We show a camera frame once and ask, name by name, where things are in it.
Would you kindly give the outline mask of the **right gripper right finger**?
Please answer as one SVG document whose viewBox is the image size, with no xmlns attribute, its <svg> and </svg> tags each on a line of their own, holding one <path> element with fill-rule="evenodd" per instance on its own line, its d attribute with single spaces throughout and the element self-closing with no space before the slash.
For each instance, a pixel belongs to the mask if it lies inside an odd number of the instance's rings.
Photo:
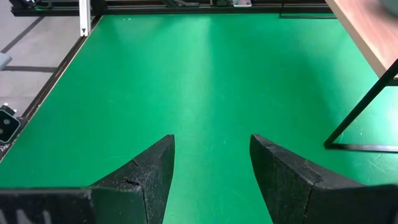
<svg viewBox="0 0 398 224">
<path fill-rule="evenodd" d="M 398 185 L 364 185 L 253 134 L 249 153 L 273 224 L 398 224 Z"/>
</svg>

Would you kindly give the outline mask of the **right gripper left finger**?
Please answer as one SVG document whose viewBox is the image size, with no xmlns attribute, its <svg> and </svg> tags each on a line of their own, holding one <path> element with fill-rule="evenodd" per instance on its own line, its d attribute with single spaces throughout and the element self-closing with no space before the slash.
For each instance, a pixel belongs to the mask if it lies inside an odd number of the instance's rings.
<svg viewBox="0 0 398 224">
<path fill-rule="evenodd" d="M 168 134 L 88 187 L 0 189 L 0 224 L 162 224 L 174 162 Z"/>
</svg>

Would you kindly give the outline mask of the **grey floor object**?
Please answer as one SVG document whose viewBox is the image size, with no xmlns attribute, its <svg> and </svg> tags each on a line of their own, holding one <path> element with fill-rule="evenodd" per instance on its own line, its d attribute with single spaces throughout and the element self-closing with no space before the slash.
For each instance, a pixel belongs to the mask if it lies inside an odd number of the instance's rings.
<svg viewBox="0 0 398 224">
<path fill-rule="evenodd" d="M 5 69 L 5 67 L 12 61 L 12 57 L 5 53 L 0 52 L 0 71 Z"/>
</svg>

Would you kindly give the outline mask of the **wooden shelf black frame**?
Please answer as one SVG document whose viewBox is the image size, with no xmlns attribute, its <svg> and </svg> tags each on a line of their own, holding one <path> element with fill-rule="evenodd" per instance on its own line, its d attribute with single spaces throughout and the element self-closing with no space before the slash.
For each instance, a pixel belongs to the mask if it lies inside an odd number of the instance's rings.
<svg viewBox="0 0 398 224">
<path fill-rule="evenodd" d="M 325 0 L 374 70 L 378 81 L 323 143 L 326 149 L 398 153 L 398 146 L 342 144 L 335 140 L 387 86 L 398 86 L 398 0 Z"/>
</svg>

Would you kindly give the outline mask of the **white aluminium post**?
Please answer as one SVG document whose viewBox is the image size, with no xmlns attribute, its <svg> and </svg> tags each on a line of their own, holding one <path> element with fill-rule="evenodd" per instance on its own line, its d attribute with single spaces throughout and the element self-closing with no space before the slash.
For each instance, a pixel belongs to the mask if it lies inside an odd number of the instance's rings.
<svg viewBox="0 0 398 224">
<path fill-rule="evenodd" d="M 91 32 L 90 0 L 79 0 L 80 35 L 88 37 Z"/>
</svg>

